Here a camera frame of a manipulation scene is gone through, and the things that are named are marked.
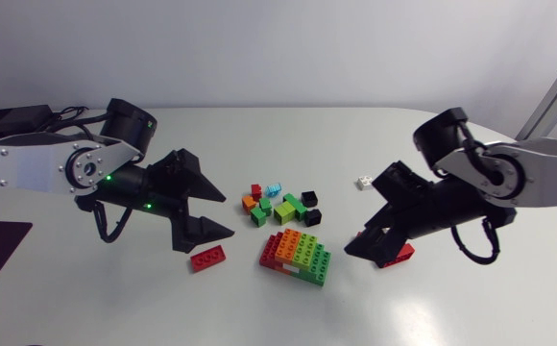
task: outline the stacked lego bricks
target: stacked lego bricks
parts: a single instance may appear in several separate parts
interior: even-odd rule
[[[324,285],[331,253],[317,242],[317,237],[285,229],[270,235],[259,264],[278,272]]]

